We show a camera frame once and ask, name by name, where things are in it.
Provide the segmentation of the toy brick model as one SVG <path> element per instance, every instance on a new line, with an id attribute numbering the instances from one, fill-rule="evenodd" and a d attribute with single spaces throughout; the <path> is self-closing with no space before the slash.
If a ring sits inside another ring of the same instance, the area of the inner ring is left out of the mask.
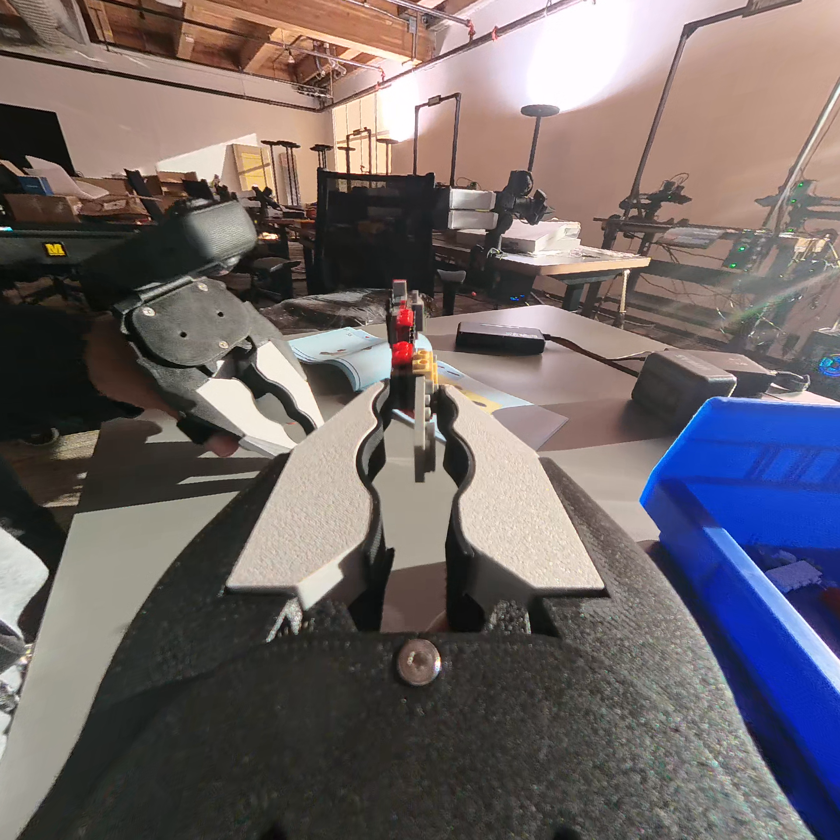
<path id="1" fill-rule="evenodd" d="M 413 422 L 414 478 L 424 483 L 436 466 L 438 368 L 423 335 L 424 301 L 417 290 L 408 289 L 406 280 L 392 282 L 385 324 L 391 350 L 391 406 Z"/>

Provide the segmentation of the yellow board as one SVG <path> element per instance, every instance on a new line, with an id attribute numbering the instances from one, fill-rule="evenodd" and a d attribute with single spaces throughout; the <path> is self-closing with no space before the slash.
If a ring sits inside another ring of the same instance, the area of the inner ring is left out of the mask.
<path id="1" fill-rule="evenodd" d="M 239 190 L 250 192 L 254 187 L 260 190 L 272 189 L 274 176 L 270 150 L 264 144 L 232 144 Z"/>

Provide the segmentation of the person's torso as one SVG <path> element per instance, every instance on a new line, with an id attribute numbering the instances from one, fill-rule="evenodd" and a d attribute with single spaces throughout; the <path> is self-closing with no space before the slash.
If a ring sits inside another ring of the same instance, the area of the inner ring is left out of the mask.
<path id="1" fill-rule="evenodd" d="M 66 534 L 1 461 L 1 752 L 39 632 Z"/>

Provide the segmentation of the black wall board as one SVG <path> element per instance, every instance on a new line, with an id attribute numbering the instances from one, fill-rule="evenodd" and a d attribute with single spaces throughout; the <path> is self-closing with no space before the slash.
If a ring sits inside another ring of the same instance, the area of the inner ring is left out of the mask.
<path id="1" fill-rule="evenodd" d="M 1 104 L 1 158 L 16 167 L 39 167 L 34 156 L 76 175 L 67 142 L 55 112 Z"/>

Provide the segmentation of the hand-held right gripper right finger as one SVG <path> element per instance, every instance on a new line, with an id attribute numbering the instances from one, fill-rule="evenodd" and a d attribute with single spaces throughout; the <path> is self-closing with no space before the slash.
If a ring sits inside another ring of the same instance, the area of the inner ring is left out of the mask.
<path id="1" fill-rule="evenodd" d="M 445 542 L 447 613 L 604 596 L 602 576 L 538 454 L 452 385 L 438 391 L 438 424 L 443 467 L 455 484 Z"/>

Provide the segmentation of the computer with rainbow fans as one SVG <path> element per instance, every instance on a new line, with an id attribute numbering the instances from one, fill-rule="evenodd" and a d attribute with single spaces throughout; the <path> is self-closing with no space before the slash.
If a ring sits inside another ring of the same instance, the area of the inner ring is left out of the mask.
<path id="1" fill-rule="evenodd" d="M 812 388 L 838 388 L 839 328 L 814 330 L 803 345 L 801 360 Z"/>

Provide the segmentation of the brick instruction booklet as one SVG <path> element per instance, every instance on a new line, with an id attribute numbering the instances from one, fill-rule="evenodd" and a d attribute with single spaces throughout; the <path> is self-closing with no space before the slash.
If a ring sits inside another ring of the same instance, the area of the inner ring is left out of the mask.
<path id="1" fill-rule="evenodd" d="M 331 364 L 340 368 L 354 392 L 386 378 L 391 372 L 392 352 L 384 338 L 362 329 L 343 328 L 292 339 L 290 347 L 304 364 Z M 502 392 L 437 359 L 440 384 L 452 385 L 482 412 L 491 415 L 522 442 L 541 449 L 569 419 L 548 408 Z"/>

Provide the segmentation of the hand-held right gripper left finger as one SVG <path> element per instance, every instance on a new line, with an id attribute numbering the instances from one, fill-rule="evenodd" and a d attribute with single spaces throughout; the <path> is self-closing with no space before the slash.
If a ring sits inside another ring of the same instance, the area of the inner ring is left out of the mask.
<path id="1" fill-rule="evenodd" d="M 373 479 L 385 462 L 379 381 L 291 452 L 241 549 L 226 587 L 290 595 L 303 610 L 325 599 L 382 609 L 393 552 L 385 546 Z"/>

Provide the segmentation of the white flat carton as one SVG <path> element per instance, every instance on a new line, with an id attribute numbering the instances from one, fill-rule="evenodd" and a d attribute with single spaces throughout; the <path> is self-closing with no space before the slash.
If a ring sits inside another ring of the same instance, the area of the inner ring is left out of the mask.
<path id="1" fill-rule="evenodd" d="M 514 219 L 500 241 L 500 250 L 513 255 L 566 255 L 580 246 L 581 223 L 559 219 L 534 225 Z"/>

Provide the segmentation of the blue plastic bin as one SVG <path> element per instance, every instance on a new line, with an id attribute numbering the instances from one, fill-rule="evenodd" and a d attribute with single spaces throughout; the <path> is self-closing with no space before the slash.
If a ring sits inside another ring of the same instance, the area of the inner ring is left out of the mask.
<path id="1" fill-rule="evenodd" d="M 838 838 L 838 404 L 710 399 L 640 502 L 776 780 Z M 765 571 L 796 560 L 822 581 L 782 594 Z"/>

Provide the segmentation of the black pipe frame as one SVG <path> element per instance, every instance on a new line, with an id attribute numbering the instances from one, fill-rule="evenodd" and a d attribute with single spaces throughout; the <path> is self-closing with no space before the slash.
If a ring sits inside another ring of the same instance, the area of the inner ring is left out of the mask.
<path id="1" fill-rule="evenodd" d="M 634 209 L 636 209 L 639 205 L 644 173 L 647 168 L 648 160 L 655 144 L 660 123 L 665 114 L 665 109 L 667 106 L 670 92 L 676 79 L 679 64 L 683 58 L 686 46 L 690 38 L 696 32 L 703 28 L 707 28 L 737 18 L 744 19 L 758 16 L 761 14 L 766 14 L 777 8 L 789 7 L 797 5 L 798 3 L 798 1 L 748 1 L 740 7 L 736 7 L 726 12 L 707 16 L 704 18 L 695 19 L 683 25 L 680 31 L 675 53 L 668 68 L 668 74 L 665 79 L 665 84 L 659 96 L 656 111 L 654 112 L 654 118 L 651 122 L 649 132 L 647 134 L 644 149 L 637 165 L 632 187 L 629 195 L 626 198 L 627 206 L 624 207 L 622 219 L 629 218 L 631 212 Z"/>
<path id="2" fill-rule="evenodd" d="M 459 145 L 459 118 L 460 118 L 460 104 L 461 104 L 461 93 L 454 92 L 448 95 L 434 95 L 430 97 L 428 100 L 421 102 L 415 106 L 414 109 L 414 122 L 413 122 L 413 174 L 417 174 L 417 166 L 418 166 L 418 140 L 419 140 L 419 118 L 420 113 L 423 109 L 431 109 L 440 106 L 445 102 L 453 102 L 455 105 L 454 110 L 454 128 L 453 128 L 453 139 L 451 145 L 451 160 L 450 160 L 450 171 L 449 171 L 449 186 L 455 187 L 456 185 L 456 166 L 457 166 L 457 154 L 458 154 L 458 145 Z"/>

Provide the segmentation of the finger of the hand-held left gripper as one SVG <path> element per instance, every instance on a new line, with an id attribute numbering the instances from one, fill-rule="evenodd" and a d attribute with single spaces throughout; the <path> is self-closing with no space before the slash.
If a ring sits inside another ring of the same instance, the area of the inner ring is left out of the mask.
<path id="1" fill-rule="evenodd" d="M 315 432 L 324 420 L 307 376 L 284 340 L 269 340 L 244 351 L 238 359 L 238 379 L 256 401 L 271 396 L 304 435 Z"/>
<path id="2" fill-rule="evenodd" d="M 282 423 L 263 414 L 239 379 L 209 377 L 196 390 L 198 406 L 213 414 L 213 424 L 238 437 L 241 448 L 268 458 L 284 454 L 294 441 Z"/>

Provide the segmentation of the silver wrapped bundle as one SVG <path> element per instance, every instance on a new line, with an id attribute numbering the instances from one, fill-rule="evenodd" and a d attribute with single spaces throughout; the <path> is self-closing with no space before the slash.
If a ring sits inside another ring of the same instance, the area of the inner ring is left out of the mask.
<path id="1" fill-rule="evenodd" d="M 363 328 L 385 321 L 390 299 L 386 290 L 342 290 L 290 298 L 259 313 L 284 334 Z"/>

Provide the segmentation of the black power adapter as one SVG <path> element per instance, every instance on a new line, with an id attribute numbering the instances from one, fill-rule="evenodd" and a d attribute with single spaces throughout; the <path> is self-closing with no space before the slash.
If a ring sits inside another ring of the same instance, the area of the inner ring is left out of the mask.
<path id="1" fill-rule="evenodd" d="M 761 398 L 770 388 L 775 373 L 740 353 L 715 350 L 685 350 L 689 356 L 732 375 L 736 384 L 731 397 Z"/>
<path id="2" fill-rule="evenodd" d="M 730 397 L 737 383 L 734 374 L 698 355 L 658 351 L 643 362 L 631 400 L 670 430 L 679 431 L 707 400 Z"/>

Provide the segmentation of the pile of cardboard boxes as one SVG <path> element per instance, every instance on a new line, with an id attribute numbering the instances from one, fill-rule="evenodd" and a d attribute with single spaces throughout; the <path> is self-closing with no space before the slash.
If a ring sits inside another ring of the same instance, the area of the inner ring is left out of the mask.
<path id="1" fill-rule="evenodd" d="M 23 169 L 2 160 L 1 173 L 4 224 L 148 224 L 155 213 L 166 213 L 200 183 L 194 172 L 71 176 L 48 161 Z"/>

